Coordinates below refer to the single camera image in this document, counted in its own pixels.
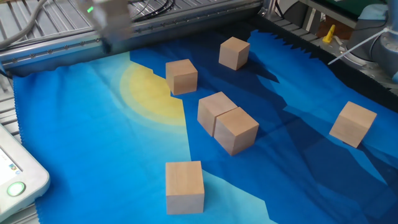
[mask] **wooden cube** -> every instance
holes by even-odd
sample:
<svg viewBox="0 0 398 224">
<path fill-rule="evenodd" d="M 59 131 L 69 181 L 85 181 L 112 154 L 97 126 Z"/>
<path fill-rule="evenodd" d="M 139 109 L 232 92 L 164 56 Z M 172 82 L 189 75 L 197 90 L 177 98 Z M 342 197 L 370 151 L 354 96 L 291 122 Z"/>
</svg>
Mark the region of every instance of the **wooden cube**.
<svg viewBox="0 0 398 224">
<path fill-rule="evenodd" d="M 214 138 L 233 156 L 254 144 L 258 129 L 259 123 L 239 107 L 217 117 Z"/>
<path fill-rule="evenodd" d="M 348 102 L 337 117 L 330 135 L 353 147 L 358 147 L 372 126 L 376 113 Z"/>
<path fill-rule="evenodd" d="M 200 161 L 166 163 L 167 214 L 202 213 L 205 186 Z"/>
<path fill-rule="evenodd" d="M 217 116 L 237 108 L 223 93 L 215 93 L 199 100 L 198 121 L 211 137 L 214 136 Z"/>
<path fill-rule="evenodd" d="M 221 44 L 218 62 L 233 70 L 238 70 L 248 61 L 249 50 L 249 43 L 231 37 Z"/>
<path fill-rule="evenodd" d="M 166 63 L 166 82 L 174 95 L 196 91 L 198 70 L 189 59 Z"/>
</svg>

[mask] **metal frame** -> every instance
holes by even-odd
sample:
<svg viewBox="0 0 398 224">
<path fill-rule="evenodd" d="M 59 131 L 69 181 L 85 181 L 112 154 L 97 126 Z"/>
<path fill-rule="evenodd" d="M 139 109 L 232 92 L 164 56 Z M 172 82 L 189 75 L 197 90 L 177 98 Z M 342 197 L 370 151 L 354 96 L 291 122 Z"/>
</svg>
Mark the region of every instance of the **metal frame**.
<svg viewBox="0 0 398 224">
<path fill-rule="evenodd" d="M 299 0 L 299 1 L 304 3 L 304 4 L 306 4 L 306 5 L 308 5 L 308 6 L 310 6 L 311 8 L 313 8 L 313 9 L 315 9 L 317 11 L 325 13 L 326 15 L 336 19 L 339 22 L 342 22 L 342 23 L 346 24 L 347 26 L 349 26 L 351 28 L 355 28 L 355 26 L 356 26 L 356 21 L 354 21 L 354 20 L 352 20 L 350 18 L 347 18 L 345 16 L 342 16 L 341 14 L 338 14 L 337 12 L 324 7 L 321 4 L 319 4 L 319 3 L 316 3 L 316 2 L 314 2 L 312 0 Z"/>
<path fill-rule="evenodd" d="M 143 35 L 155 34 L 193 23 L 204 22 L 209 19 L 224 17 L 248 9 L 260 8 L 261 5 L 262 1 L 260 0 L 224 0 L 221 2 L 212 1 L 211 4 L 204 4 L 201 6 L 186 6 L 186 10 L 178 8 L 154 19 L 134 24 L 131 27 L 133 34 L 129 41 L 134 42 L 134 40 Z M 92 31 L 92 27 L 74 30 L 68 33 L 66 37 L 60 37 L 60 35 L 61 34 L 55 34 L 54 40 L 43 41 L 35 39 L 35 43 L 33 44 L 11 47 L 3 50 L 0 52 L 0 62 L 2 62 L 4 69 L 12 71 L 14 68 L 30 63 L 101 46 L 100 37 L 95 31 Z M 21 70 L 19 70 L 17 74 L 28 75 L 33 71 L 27 70 L 25 74 L 20 74 L 20 72 Z"/>
</svg>

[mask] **blue cloth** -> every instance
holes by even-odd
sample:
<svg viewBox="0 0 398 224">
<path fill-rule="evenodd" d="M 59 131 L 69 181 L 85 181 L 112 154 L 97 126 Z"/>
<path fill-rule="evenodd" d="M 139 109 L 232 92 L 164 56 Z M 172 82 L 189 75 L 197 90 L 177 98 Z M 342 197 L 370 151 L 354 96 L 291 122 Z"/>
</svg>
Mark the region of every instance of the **blue cloth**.
<svg viewBox="0 0 398 224">
<path fill-rule="evenodd" d="M 204 33 L 15 78 L 22 142 L 52 178 L 40 222 L 395 223 L 398 114 L 270 34 L 251 34 L 237 72 L 218 63 L 223 41 Z M 198 90 L 161 96 L 165 63 L 186 58 Z M 260 124 L 234 157 L 197 122 L 198 100 L 218 91 Z M 357 149 L 328 134 L 347 101 L 377 113 Z M 165 162 L 189 160 L 202 163 L 205 212 L 168 216 Z"/>
</svg>

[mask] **green button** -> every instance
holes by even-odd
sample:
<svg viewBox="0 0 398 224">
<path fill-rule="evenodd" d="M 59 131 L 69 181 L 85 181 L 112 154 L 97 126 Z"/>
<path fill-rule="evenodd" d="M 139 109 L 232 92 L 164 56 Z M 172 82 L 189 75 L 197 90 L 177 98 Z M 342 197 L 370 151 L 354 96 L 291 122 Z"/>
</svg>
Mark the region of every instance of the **green button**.
<svg viewBox="0 0 398 224">
<path fill-rule="evenodd" d="M 18 196 L 25 191 L 25 184 L 22 182 L 15 182 L 8 187 L 7 193 L 10 196 Z"/>
</svg>

